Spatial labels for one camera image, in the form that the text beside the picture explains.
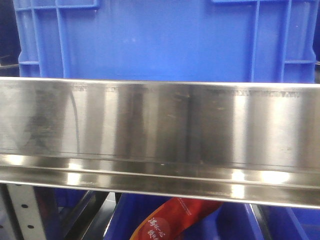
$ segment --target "brushed metal surface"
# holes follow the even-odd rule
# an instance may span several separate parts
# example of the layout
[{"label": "brushed metal surface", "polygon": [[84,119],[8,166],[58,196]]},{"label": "brushed metal surface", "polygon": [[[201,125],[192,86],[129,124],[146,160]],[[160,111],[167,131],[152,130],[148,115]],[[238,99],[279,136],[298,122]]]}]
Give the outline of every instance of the brushed metal surface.
[{"label": "brushed metal surface", "polygon": [[0,78],[0,182],[316,207],[319,146],[316,84]]}]

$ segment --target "blue plastic bin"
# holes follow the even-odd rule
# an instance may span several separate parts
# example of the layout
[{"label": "blue plastic bin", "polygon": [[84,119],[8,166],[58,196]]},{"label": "blue plastic bin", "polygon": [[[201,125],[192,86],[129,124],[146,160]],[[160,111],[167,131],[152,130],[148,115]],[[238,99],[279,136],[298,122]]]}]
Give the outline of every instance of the blue plastic bin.
[{"label": "blue plastic bin", "polygon": [[274,240],[319,240],[320,210],[264,206],[264,215]]},{"label": "blue plastic bin", "polygon": [[315,53],[315,58],[320,61],[320,8],[318,9],[318,15],[315,24],[315,32],[313,39],[313,49]]},{"label": "blue plastic bin", "polygon": [[318,0],[14,0],[25,77],[313,83]]},{"label": "blue plastic bin", "polygon": [[55,188],[55,200],[58,207],[73,208],[85,195],[85,190]]},{"label": "blue plastic bin", "polygon": [[[139,224],[169,197],[123,194],[104,240],[128,240]],[[184,240],[263,240],[249,204],[224,203],[222,207],[192,225]]]}]

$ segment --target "red packaging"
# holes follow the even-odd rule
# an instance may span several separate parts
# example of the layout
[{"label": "red packaging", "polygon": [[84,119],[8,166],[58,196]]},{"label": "red packaging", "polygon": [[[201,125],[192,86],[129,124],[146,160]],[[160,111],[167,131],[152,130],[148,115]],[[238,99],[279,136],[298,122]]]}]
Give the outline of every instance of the red packaging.
[{"label": "red packaging", "polygon": [[151,213],[130,240],[174,240],[221,205],[219,201],[173,197]]}]

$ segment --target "metal rack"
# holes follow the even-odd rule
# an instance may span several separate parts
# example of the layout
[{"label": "metal rack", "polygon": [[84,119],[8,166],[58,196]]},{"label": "metal rack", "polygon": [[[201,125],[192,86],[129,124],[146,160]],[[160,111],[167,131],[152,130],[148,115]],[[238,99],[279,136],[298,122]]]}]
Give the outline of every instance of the metal rack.
[{"label": "metal rack", "polygon": [[0,239],[103,239],[115,193],[87,191],[73,208],[58,209],[53,188],[0,185]]},{"label": "metal rack", "polygon": [[320,86],[0,79],[0,182],[319,208]]}]

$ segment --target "blue container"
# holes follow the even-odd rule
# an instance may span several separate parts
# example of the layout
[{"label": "blue container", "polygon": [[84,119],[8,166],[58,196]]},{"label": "blue container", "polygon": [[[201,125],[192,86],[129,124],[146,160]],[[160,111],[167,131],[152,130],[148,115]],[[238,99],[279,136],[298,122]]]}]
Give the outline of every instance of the blue container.
[{"label": "blue container", "polygon": [[320,210],[264,206],[270,234],[274,240],[319,240]]},{"label": "blue container", "polygon": [[24,77],[313,83],[318,0],[14,0]]},{"label": "blue container", "polygon": [[[135,229],[169,197],[123,194],[104,240],[128,240]],[[224,203],[222,207],[183,233],[184,240],[263,240],[249,204]]]},{"label": "blue container", "polygon": [[74,208],[85,195],[85,190],[55,188],[55,200],[58,207]]},{"label": "blue container", "polygon": [[318,9],[314,40],[313,40],[313,49],[314,49],[315,57],[318,61],[320,61],[320,14],[319,12],[320,12],[320,9]]}]

